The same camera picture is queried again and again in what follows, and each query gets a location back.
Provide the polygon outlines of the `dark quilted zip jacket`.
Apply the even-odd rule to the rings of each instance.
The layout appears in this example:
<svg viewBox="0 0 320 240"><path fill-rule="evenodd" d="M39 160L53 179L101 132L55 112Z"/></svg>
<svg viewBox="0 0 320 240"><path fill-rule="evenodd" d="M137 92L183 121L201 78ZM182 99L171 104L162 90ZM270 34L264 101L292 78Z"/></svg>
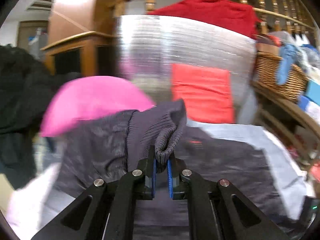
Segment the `dark quilted zip jacket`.
<svg viewBox="0 0 320 240"><path fill-rule="evenodd" d="M66 239L287 239L263 152L186 125L182 100L68 132L55 187Z"/></svg>

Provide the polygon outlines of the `grey fleece blanket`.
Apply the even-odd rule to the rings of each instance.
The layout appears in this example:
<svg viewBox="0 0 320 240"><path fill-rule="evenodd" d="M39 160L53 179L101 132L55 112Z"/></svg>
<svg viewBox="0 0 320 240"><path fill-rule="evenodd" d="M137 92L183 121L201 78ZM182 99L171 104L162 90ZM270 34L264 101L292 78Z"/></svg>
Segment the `grey fleece blanket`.
<svg viewBox="0 0 320 240"><path fill-rule="evenodd" d="M111 182L127 172L130 159L110 154L102 139L80 129L59 139L47 169L11 195L6 219L20 239L31 239L95 179ZM303 172L262 127L189 121L175 155L205 179L230 180L291 239L306 230L300 215L311 191Z"/></svg>

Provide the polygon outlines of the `red pillow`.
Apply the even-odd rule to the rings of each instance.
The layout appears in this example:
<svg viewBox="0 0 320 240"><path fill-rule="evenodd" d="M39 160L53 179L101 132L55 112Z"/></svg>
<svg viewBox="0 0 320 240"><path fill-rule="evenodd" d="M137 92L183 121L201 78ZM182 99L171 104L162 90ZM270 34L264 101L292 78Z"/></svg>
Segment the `red pillow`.
<svg viewBox="0 0 320 240"><path fill-rule="evenodd" d="M213 67L173 63L172 99L182 99L187 117L209 124L233 124L235 114L230 73Z"/></svg>

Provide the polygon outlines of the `wooden shelf table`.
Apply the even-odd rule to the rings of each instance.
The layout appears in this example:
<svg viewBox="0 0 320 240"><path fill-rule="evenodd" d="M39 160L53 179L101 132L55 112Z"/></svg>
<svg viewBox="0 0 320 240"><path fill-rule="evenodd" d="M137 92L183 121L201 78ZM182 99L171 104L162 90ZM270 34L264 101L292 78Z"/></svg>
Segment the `wooden shelf table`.
<svg viewBox="0 0 320 240"><path fill-rule="evenodd" d="M264 126L286 146L293 146L300 159L307 163L319 159L319 124L303 112L297 104L277 96L271 90L252 81L258 108L253 124ZM315 146L307 146L295 136L297 127L315 137Z"/></svg>

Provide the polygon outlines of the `pink pillow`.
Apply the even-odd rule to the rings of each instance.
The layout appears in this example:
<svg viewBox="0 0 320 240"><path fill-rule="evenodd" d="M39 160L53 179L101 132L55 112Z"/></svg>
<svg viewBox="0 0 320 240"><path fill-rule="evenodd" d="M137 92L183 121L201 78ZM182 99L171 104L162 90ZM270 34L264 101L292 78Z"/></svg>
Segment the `pink pillow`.
<svg viewBox="0 0 320 240"><path fill-rule="evenodd" d="M56 137L79 122L125 110L145 111L156 103L130 81L89 76L64 84L52 98L40 127L42 137Z"/></svg>

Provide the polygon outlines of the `blue cardboard box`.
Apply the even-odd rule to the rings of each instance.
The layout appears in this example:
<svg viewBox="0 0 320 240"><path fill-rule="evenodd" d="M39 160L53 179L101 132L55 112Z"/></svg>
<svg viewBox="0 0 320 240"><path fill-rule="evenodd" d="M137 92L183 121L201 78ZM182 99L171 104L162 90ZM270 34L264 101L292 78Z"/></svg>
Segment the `blue cardboard box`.
<svg viewBox="0 0 320 240"><path fill-rule="evenodd" d="M306 91L298 97L298 107L314 119L319 119L319 84L309 80Z"/></svg>

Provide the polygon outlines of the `wooden cabinet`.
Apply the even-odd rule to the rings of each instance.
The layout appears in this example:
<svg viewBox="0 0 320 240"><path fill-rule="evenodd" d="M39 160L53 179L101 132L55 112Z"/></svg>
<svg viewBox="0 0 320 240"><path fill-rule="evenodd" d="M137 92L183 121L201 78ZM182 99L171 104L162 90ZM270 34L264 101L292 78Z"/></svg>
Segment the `wooden cabinet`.
<svg viewBox="0 0 320 240"><path fill-rule="evenodd" d="M52 74L66 71L69 64L57 63L63 53L78 51L83 76L98 74L98 48L115 40L116 21L109 8L115 0L54 0L48 24L48 44L42 48Z"/></svg>

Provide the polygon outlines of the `silver foil insulation mat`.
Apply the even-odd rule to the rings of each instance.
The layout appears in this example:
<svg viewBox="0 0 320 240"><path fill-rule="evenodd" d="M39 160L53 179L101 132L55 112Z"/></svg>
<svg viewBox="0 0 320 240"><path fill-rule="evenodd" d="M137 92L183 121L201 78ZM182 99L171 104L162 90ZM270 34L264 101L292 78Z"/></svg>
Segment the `silver foil insulation mat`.
<svg viewBox="0 0 320 240"><path fill-rule="evenodd" d="M171 99L171 64L214 67L231 74L236 123L251 124L257 101L250 87L255 40L187 18L124 15L118 19L119 76L155 102Z"/></svg>

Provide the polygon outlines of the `wicker basket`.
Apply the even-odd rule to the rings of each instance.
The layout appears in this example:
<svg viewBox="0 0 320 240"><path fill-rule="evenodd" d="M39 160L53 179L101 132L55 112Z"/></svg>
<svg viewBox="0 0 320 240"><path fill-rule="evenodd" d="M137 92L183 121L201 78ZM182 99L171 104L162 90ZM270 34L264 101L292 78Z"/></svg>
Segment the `wicker basket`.
<svg viewBox="0 0 320 240"><path fill-rule="evenodd" d="M279 56L258 52L252 81L278 97L296 102L305 92L308 78L299 66L289 65Z"/></svg>

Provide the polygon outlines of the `black puffer jacket pile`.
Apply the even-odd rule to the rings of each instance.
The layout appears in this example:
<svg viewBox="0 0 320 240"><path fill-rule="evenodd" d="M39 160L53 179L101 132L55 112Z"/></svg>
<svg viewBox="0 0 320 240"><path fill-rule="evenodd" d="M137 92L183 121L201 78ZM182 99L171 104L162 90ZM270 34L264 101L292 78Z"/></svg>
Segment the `black puffer jacket pile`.
<svg viewBox="0 0 320 240"><path fill-rule="evenodd" d="M13 189L36 176L33 138L58 89L79 77L52 75L26 50L1 46L1 174Z"/></svg>

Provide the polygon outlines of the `light blue cloth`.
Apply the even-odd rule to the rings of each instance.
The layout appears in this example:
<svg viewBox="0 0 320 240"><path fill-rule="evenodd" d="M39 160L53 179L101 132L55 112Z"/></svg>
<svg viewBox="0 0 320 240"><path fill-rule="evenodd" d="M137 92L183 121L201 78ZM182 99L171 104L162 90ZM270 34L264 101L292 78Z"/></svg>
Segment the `light blue cloth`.
<svg viewBox="0 0 320 240"><path fill-rule="evenodd" d="M277 85L284 85L287 82L293 64L296 64L303 71L303 68L299 65L302 54L296 45L283 43L279 49L279 55L281 60L276 72L276 83Z"/></svg>

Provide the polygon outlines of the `red garment on railing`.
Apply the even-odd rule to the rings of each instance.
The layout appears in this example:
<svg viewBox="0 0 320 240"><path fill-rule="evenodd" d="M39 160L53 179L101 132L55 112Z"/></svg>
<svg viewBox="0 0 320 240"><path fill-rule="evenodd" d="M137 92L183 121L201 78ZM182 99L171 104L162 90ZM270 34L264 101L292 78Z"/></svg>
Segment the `red garment on railing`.
<svg viewBox="0 0 320 240"><path fill-rule="evenodd" d="M183 0L148 14L188 18L216 25L252 39L255 39L258 33L259 19L253 7L230 0Z"/></svg>

